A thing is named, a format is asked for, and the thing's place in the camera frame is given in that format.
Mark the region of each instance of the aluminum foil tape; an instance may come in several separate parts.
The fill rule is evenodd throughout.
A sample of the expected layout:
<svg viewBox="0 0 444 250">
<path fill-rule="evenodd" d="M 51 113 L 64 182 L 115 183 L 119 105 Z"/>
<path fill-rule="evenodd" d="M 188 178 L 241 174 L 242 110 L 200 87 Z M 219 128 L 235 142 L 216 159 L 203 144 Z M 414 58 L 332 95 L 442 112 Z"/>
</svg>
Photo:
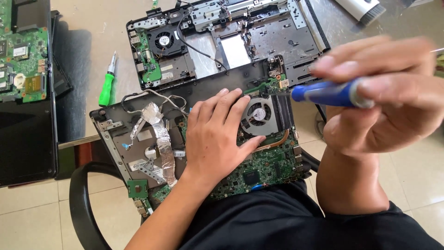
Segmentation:
<svg viewBox="0 0 444 250">
<path fill-rule="evenodd" d="M 159 112 L 159 107 L 153 102 L 142 109 L 142 118 L 151 124 L 156 134 L 157 147 L 162 158 L 163 178 L 172 187 L 177 183 L 176 176 L 174 175 L 175 161 L 170 135 L 165 128 L 162 117 L 163 115 Z"/>
</svg>

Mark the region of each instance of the table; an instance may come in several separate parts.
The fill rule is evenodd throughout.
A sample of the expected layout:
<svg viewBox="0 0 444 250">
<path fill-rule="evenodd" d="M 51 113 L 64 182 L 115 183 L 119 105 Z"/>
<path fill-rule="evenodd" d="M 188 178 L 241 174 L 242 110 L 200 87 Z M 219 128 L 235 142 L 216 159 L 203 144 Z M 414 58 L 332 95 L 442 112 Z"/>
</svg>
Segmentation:
<svg viewBox="0 0 444 250">
<path fill-rule="evenodd" d="M 394 38 L 428 36 L 444 47 L 444 8 L 440 0 L 408 8 L 409 0 L 381 0 L 387 11 L 365 29 L 333 0 L 311 0 L 314 11 L 332 47 L 379 34 Z M 146 16 L 152 0 L 52 0 L 51 10 L 63 15 L 54 38 L 54 53 L 74 90 L 56 102 L 59 148 L 98 140 L 89 118 L 98 109 L 104 75 L 117 51 L 113 103 L 124 95 L 140 92 L 125 24 Z M 174 0 L 159 0 L 168 10 Z"/>
</svg>

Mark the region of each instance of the cooling fan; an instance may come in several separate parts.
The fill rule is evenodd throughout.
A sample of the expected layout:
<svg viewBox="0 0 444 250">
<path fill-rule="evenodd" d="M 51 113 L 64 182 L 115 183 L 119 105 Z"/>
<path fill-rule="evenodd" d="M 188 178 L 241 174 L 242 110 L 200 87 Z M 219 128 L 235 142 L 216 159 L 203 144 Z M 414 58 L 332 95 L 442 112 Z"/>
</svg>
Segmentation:
<svg viewBox="0 0 444 250">
<path fill-rule="evenodd" d="M 177 26 L 168 25 L 147 31 L 150 50 L 162 57 L 188 52 L 186 45 L 179 40 L 176 28 Z"/>
<path fill-rule="evenodd" d="M 242 129 L 253 136 L 270 135 L 294 125 L 288 97 L 252 98 L 242 114 Z"/>
</svg>

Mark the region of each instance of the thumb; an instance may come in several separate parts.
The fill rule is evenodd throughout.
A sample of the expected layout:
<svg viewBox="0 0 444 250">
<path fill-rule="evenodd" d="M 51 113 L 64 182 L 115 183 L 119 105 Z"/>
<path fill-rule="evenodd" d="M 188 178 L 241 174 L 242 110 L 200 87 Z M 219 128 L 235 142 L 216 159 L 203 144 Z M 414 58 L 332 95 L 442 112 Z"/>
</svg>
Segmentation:
<svg viewBox="0 0 444 250">
<path fill-rule="evenodd" d="M 325 142 L 345 155 L 364 152 L 367 134 L 380 114 L 380 106 L 371 109 L 344 109 L 325 125 Z"/>
<path fill-rule="evenodd" d="M 253 150 L 255 150 L 259 144 L 261 142 L 263 142 L 266 139 L 265 136 L 260 135 L 260 136 L 256 136 L 253 137 L 251 139 L 249 139 L 246 143 L 242 144 L 239 148 L 239 154 L 241 157 L 243 157 L 242 159 L 245 159 L 249 154 L 251 154 L 251 152 L 253 152 Z"/>
</svg>

